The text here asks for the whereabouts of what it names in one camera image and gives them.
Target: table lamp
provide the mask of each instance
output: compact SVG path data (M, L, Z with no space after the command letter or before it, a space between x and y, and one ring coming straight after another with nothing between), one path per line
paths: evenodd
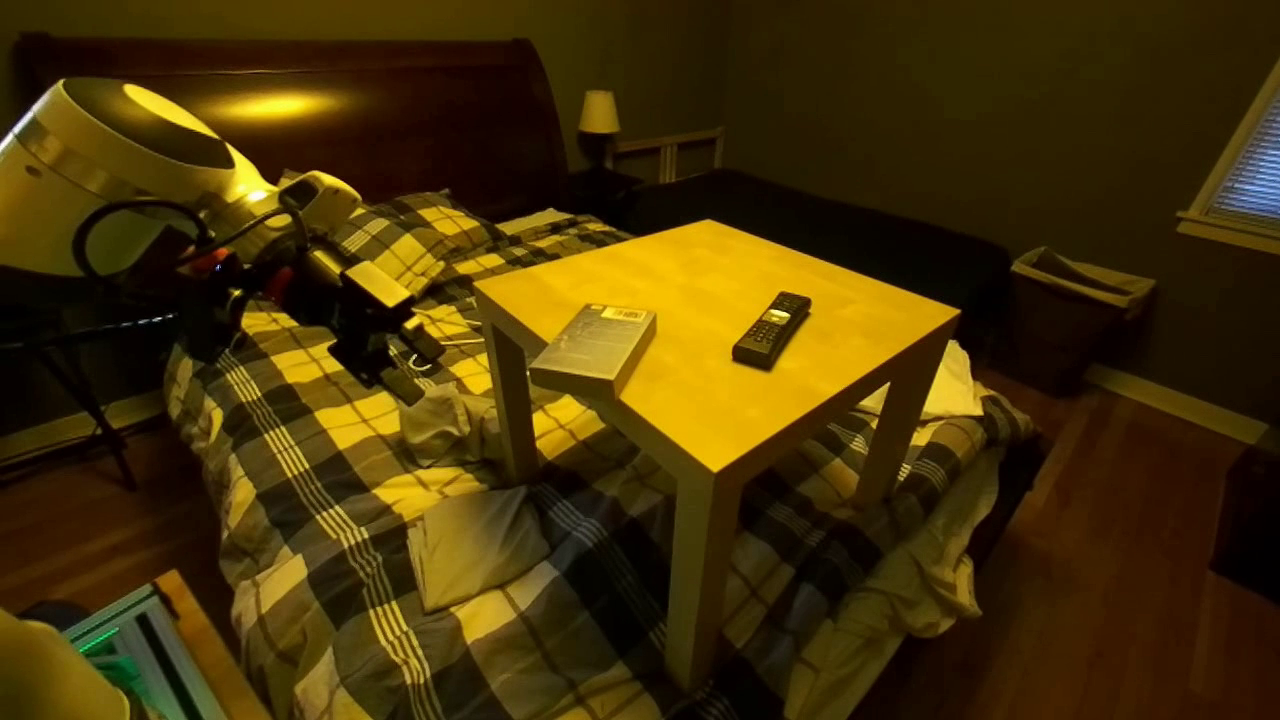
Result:
M584 94L584 115L578 122L578 140L599 176L611 163L611 140L620 134L611 89Z

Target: wooden floor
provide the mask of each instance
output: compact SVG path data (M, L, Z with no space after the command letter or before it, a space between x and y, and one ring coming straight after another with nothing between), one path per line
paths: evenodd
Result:
M855 720L1280 716L1280 607L1207 571L1240 445L1107 392L996 386L1056 445L988 565L988 618L907 646ZM4 479L4 607L96 607L180 567L207 618L229 618L193 456L163 426L129 456L140 494L105 451Z

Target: book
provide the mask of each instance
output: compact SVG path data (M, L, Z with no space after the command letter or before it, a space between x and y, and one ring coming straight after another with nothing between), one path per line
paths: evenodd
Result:
M655 315L647 308L584 306L527 365L527 380L579 397L617 397L634 377Z

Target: black remote control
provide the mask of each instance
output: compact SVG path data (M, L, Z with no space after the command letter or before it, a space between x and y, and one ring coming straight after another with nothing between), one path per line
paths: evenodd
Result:
M810 322L810 295L778 291L762 322L732 343L736 365L774 369Z

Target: checkered bedspread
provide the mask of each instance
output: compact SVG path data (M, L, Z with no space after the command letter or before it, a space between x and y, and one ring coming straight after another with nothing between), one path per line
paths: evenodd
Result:
M509 239L440 195L396 199L348 232L351 251L426 291L447 377L476 403L490 360L467 282L617 239L597 222ZM655 465L584 403L535 392L547 465L527 497L547 558L426 614L408 526L503 475L466 447L418 461L396 399L351 380L329 343L329 327L254 308L217 365L177 353L167 369L167 414L223 522L242 659L276 716L779 716L821 673L815 647L878 560L980 447L1024 433L1022 414L988 397L986 419L921 428L890 506L854 514L874 419L832 415L750 485L724 602L729 666L679 691L662 659L671 500Z

